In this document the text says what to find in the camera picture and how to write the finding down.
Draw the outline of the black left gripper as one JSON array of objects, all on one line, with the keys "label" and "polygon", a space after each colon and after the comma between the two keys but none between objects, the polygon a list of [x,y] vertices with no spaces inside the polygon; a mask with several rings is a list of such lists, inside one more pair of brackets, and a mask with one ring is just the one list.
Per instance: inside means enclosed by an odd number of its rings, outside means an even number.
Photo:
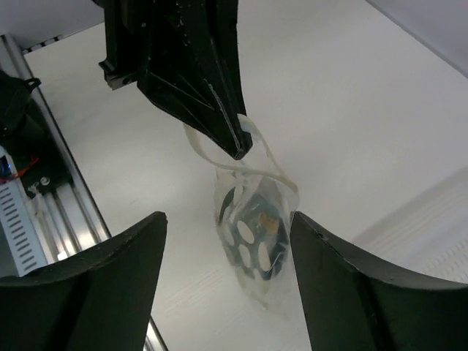
[{"label": "black left gripper", "polygon": [[113,90],[137,87],[159,109],[208,136],[230,156],[252,139],[238,57],[237,1],[95,1],[104,11]]}]

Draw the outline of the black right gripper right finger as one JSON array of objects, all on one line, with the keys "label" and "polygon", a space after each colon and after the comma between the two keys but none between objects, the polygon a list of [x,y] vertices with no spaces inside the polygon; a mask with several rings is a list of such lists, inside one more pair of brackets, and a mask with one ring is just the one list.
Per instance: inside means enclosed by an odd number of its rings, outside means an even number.
[{"label": "black right gripper right finger", "polygon": [[402,268],[298,212],[292,255],[313,350],[466,350],[467,286]]}]

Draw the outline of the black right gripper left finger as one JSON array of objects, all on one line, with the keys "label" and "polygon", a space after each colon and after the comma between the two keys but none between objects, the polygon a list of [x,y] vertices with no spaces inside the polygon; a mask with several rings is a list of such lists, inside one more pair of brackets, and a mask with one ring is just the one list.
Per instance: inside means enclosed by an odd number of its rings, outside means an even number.
[{"label": "black right gripper left finger", "polygon": [[167,217],[23,277],[1,279],[2,350],[142,350],[159,278]]}]

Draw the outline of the dark green fake food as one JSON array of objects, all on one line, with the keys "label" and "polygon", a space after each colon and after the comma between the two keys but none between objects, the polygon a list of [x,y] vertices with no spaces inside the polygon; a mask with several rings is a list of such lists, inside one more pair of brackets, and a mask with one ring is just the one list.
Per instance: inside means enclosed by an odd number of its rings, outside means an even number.
[{"label": "dark green fake food", "polygon": [[262,195],[241,203],[243,186],[230,189],[216,216],[216,231],[227,259],[249,278],[269,281],[279,275],[287,259],[289,234],[278,209]]}]

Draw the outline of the clear zip top bag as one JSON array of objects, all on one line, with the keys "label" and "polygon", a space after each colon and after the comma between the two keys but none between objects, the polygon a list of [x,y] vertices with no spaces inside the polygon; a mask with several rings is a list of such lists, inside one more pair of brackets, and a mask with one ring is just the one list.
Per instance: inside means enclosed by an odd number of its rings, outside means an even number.
[{"label": "clear zip top bag", "polygon": [[287,319],[293,280],[290,232],[299,190],[253,121],[246,116],[239,121],[253,146],[238,161],[208,147],[194,128],[184,131],[195,153],[214,166],[214,224],[240,288],[259,309]]}]

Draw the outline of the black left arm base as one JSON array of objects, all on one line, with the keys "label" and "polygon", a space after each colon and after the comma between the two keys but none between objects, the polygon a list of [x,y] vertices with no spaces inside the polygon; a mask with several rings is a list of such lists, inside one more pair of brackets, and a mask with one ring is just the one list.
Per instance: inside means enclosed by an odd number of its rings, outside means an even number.
[{"label": "black left arm base", "polygon": [[40,79],[1,72],[1,184],[20,180],[28,197],[46,195],[72,181],[45,115],[32,97]]}]

